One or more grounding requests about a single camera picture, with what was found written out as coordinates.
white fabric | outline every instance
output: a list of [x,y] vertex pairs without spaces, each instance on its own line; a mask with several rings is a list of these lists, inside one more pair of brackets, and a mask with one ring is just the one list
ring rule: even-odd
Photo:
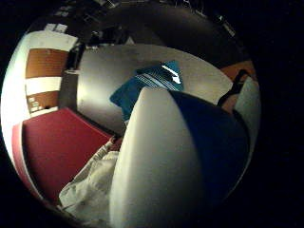
[[87,227],[109,227],[109,190],[118,151],[103,145],[59,194],[61,210]]

blue fabric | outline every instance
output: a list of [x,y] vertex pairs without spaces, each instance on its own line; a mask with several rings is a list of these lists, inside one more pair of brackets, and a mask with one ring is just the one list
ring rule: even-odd
[[206,195],[215,206],[237,183],[249,155],[245,129],[220,107],[170,91],[189,127],[202,167]]
[[162,67],[151,66],[147,68],[137,69],[136,76],[128,80],[119,87],[110,97],[110,101],[119,106],[123,112],[123,120],[130,119],[133,107],[145,86],[163,87],[169,90],[182,91],[183,84],[180,76],[179,65],[176,61],[164,63],[163,65],[173,69],[179,74],[180,84],[172,80],[172,74]]

white panel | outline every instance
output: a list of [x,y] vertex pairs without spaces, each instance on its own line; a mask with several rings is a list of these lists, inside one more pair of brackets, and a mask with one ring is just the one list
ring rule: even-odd
[[257,82],[248,77],[240,91],[235,110],[246,123],[250,135],[250,152],[253,153],[260,120],[260,99]]
[[25,36],[11,56],[1,93],[2,134],[12,163],[12,127],[29,118],[25,91],[25,71],[28,54],[29,39]]
[[165,89],[145,87],[115,167],[111,226],[177,227],[191,209],[205,206],[202,187],[197,151],[179,108]]
[[53,112],[53,111],[57,111],[58,110],[58,106],[55,106],[55,107],[52,107],[52,108],[49,108],[49,109],[43,109],[43,110],[40,110],[40,111],[36,111],[36,112],[33,112],[30,114],[31,117],[36,117],[36,116],[40,116],[40,115],[43,115],[43,114],[46,114],[46,113],[49,113],[49,112]]
[[61,77],[43,77],[26,79],[27,95],[57,91],[60,89]]
[[70,51],[77,41],[77,37],[50,30],[34,31],[27,35],[28,49],[53,48]]

gray table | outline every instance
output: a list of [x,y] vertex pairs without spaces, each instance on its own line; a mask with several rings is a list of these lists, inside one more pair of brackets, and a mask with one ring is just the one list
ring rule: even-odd
[[123,134],[122,111],[109,101],[112,93],[141,67],[176,60],[184,92],[216,104],[232,86],[219,69],[189,53],[153,45],[121,45],[86,50],[80,66],[77,108],[92,121]]

